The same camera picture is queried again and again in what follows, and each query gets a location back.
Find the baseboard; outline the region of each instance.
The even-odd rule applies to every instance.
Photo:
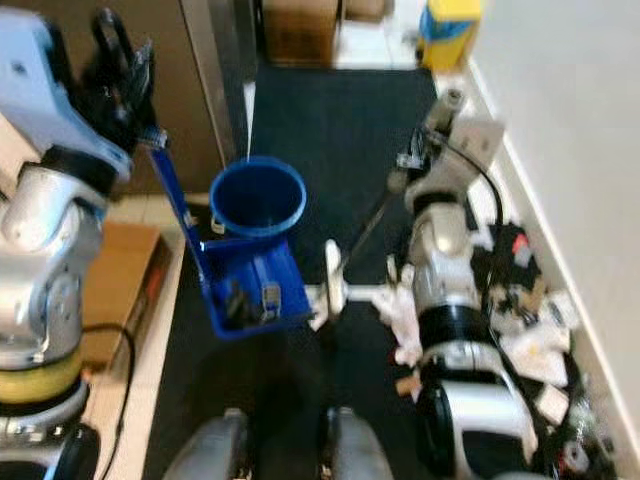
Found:
[[[465,92],[481,115],[496,117],[498,109],[473,59],[464,71]],[[640,478],[640,445],[615,377],[604,355],[593,322],[579,295],[551,227],[538,201],[523,164],[509,138],[509,128],[495,161],[495,176],[508,192],[518,217],[527,231],[550,289],[566,289],[582,317],[583,329],[575,335],[575,357],[589,375],[589,390],[599,418],[606,419],[616,448],[616,467],[623,478]]]

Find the wire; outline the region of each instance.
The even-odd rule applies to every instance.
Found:
[[[106,480],[109,475],[109,471],[113,466],[113,460],[118,452],[118,446],[120,445],[120,438],[122,436],[122,430],[124,430],[124,414],[127,409],[127,403],[129,401],[129,393],[131,393],[131,384],[133,383],[133,372],[135,370],[136,363],[136,345],[133,339],[133,335],[117,323],[100,323],[97,325],[90,325],[82,329],[82,333],[102,333],[102,332],[117,332],[123,336],[129,346],[129,365],[127,369],[127,384],[124,390],[124,398],[122,399],[122,406],[120,407],[120,413],[118,415],[118,423],[116,423],[115,437],[113,440],[113,447],[109,454],[109,460],[104,468],[100,480]]]
[[[499,247],[501,246],[501,243],[502,243],[502,227],[504,224],[504,211],[502,208],[502,198],[500,197],[500,191],[498,190],[498,187],[496,186],[493,179],[487,173],[487,170],[471,155],[451,145],[444,135],[441,135],[440,133],[434,130],[431,130],[425,127],[425,133],[433,142],[435,142],[436,144],[442,147],[445,147],[448,150],[451,150],[458,157],[465,160],[476,172],[478,172],[478,174],[482,176],[485,182],[487,182],[487,185],[489,185],[489,188],[491,189],[491,193],[493,194],[493,199],[496,204],[495,242],[493,245],[493,253],[491,255],[491,264],[490,264],[491,266],[489,267],[489,272],[487,273],[487,279],[484,286],[482,287],[482,293],[480,296],[481,298],[480,305],[482,307],[482,310],[487,314],[487,318],[490,318],[489,315],[491,313],[491,307],[490,307],[491,302],[489,301],[490,300],[489,291],[491,289],[491,284],[493,282],[493,276],[495,275],[495,272],[497,270],[498,252],[499,252]]]
[[[347,265],[351,261],[353,257],[360,251],[362,246],[365,244],[371,232],[376,228],[382,216],[384,215],[387,206],[389,205],[391,199],[394,197],[393,192],[390,192],[388,189],[385,189],[382,196],[376,201],[371,214],[367,217],[367,220],[360,227],[360,231],[356,235],[355,239],[351,242],[351,245],[347,247],[347,249],[342,254],[342,259],[340,260],[340,264],[336,271],[342,272],[347,268]]]

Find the blue bucket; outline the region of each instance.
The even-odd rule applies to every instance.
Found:
[[[209,191],[215,221],[243,237],[272,237],[302,216],[307,191],[293,167],[272,157],[249,157],[218,175]]]

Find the metal rod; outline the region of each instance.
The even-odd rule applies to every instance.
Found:
[[[369,238],[369,235],[371,235],[371,232],[373,232],[373,229],[376,228],[376,225],[378,225],[378,223],[380,223],[380,220],[382,219],[382,216],[384,215],[389,202],[393,198],[393,195],[394,194],[392,192],[385,189],[384,193],[380,196],[380,198],[378,198],[378,200],[374,204],[374,207],[371,209],[371,214],[362,224],[357,236],[346,249],[345,253],[342,255],[342,259],[340,260],[340,264],[338,265],[338,271],[344,271],[344,269],[349,264],[349,261],[365,244],[365,242]]]

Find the black floor mat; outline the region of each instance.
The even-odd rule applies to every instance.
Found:
[[[424,71],[260,67],[251,151],[279,157],[304,177],[308,205],[292,245],[306,282],[322,281],[324,241],[346,245],[434,100]],[[410,224],[397,199],[348,280],[384,280],[385,255],[404,246]],[[221,343],[187,254],[144,478],[161,478],[199,424],[238,406],[254,420],[257,478],[311,480],[318,419],[327,404],[349,405],[370,422],[396,479],[430,478],[416,458],[412,402],[394,390],[407,370],[389,363],[391,332],[373,307],[354,304],[333,333],[329,347],[308,329]]]

